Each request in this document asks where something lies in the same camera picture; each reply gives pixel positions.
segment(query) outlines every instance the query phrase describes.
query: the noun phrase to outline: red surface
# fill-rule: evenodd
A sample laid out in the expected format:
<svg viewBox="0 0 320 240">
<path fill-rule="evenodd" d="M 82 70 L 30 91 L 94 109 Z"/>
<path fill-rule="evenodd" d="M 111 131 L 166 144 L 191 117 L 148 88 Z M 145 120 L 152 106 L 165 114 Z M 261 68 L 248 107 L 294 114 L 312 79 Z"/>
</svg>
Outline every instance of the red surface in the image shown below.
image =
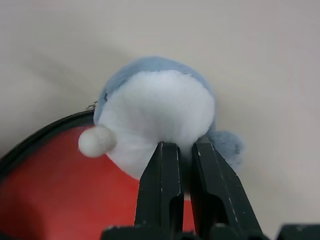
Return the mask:
<svg viewBox="0 0 320 240">
<path fill-rule="evenodd" d="M 139 181 L 107 156 L 78 151 L 84 127 L 54 137 L 0 185 L 0 232 L 22 240 L 98 240 L 108 226 L 134 223 Z M 193 230 L 185 202 L 184 230 Z"/>
</svg>

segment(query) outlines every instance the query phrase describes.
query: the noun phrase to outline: white background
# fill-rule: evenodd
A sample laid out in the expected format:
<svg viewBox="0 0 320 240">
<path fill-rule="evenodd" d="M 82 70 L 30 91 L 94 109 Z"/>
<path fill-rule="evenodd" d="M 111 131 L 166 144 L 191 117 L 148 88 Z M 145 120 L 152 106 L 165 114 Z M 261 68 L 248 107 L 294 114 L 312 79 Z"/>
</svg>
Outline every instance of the white background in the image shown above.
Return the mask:
<svg viewBox="0 0 320 240">
<path fill-rule="evenodd" d="M 264 232 L 320 222 L 319 0 L 1 0 L 0 154 L 82 111 L 121 66 L 161 55 L 217 95 L 247 143 L 239 176 Z"/>
</svg>

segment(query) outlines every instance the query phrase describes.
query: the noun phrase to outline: plush toy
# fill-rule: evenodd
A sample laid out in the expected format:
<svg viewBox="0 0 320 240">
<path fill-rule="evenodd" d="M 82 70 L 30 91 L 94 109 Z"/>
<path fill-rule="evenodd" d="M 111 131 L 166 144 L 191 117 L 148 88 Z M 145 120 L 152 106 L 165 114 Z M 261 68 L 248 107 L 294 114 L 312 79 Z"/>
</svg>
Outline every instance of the plush toy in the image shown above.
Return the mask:
<svg viewBox="0 0 320 240">
<path fill-rule="evenodd" d="M 193 143 L 206 135 L 237 170 L 244 143 L 215 129 L 215 98 L 208 82 L 192 68 L 158 57 L 143 57 L 106 83 L 94 111 L 95 127 L 78 141 L 87 157 L 108 157 L 139 179 L 159 142 L 175 143 L 186 161 Z"/>
</svg>

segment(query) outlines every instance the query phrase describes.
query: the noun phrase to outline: plush fabric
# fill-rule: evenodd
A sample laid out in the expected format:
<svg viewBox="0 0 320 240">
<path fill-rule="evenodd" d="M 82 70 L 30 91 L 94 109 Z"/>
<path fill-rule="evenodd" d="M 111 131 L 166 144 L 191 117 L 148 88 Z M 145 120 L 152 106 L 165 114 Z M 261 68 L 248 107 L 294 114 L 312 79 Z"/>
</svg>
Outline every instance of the plush fabric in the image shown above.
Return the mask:
<svg viewBox="0 0 320 240">
<path fill-rule="evenodd" d="M 120 69 L 98 98 L 94 123 L 116 138 L 115 147 L 106 154 L 137 179 L 158 142 L 177 144 L 188 159 L 192 144 L 205 134 L 234 170 L 242 163 L 243 141 L 215 129 L 215 97 L 209 83 L 192 68 L 170 59 L 143 57 Z M 93 157 L 106 148 L 95 149 L 102 152 L 94 152 Z"/>
</svg>

